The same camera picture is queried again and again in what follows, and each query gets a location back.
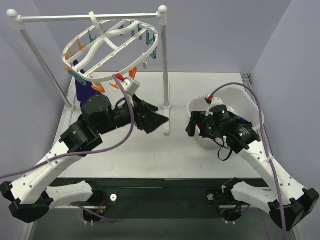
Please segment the black blue patterned sock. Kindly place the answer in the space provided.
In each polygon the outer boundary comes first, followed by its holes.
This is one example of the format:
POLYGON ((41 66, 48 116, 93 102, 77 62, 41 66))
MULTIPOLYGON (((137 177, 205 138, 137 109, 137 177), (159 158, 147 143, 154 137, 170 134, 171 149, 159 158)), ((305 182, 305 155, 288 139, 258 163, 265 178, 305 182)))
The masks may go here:
POLYGON ((243 117, 240 117, 240 116, 238 116, 238 115, 235 115, 235 119, 236 119, 240 124, 248 125, 250 128, 253 127, 253 124, 252 124, 250 121, 248 121, 248 120, 246 120, 245 118, 243 118, 243 117))

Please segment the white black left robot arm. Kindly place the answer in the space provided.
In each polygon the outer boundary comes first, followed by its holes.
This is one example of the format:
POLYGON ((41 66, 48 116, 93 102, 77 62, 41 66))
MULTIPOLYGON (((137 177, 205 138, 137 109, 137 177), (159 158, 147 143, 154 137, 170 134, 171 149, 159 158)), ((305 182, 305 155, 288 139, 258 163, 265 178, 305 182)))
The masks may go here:
POLYGON ((52 149, 32 169, 21 173, 15 181, 0 185, 2 196, 9 200, 11 215, 25 223, 33 223, 49 210, 73 203, 95 206, 104 192, 93 180, 52 187, 51 184, 67 168, 102 144, 102 135, 126 125, 147 134, 154 132, 169 118, 158 113, 158 107, 137 97, 122 106, 112 107, 103 94, 92 96, 81 108, 78 120, 60 136, 52 149))

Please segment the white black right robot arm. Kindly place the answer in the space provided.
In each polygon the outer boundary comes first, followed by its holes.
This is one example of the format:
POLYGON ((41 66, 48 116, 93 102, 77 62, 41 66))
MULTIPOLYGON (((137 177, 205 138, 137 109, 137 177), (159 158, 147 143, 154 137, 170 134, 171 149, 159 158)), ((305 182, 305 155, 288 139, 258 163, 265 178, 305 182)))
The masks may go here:
POLYGON ((220 104, 209 112, 192 111, 186 127, 187 134, 194 137, 197 127, 200 137, 212 141, 221 139, 232 153, 249 163, 270 188, 267 192, 235 177, 221 187, 221 197, 225 203, 242 202, 258 208, 287 232, 312 212, 320 198, 319 193, 297 182, 265 150, 251 122, 220 104))

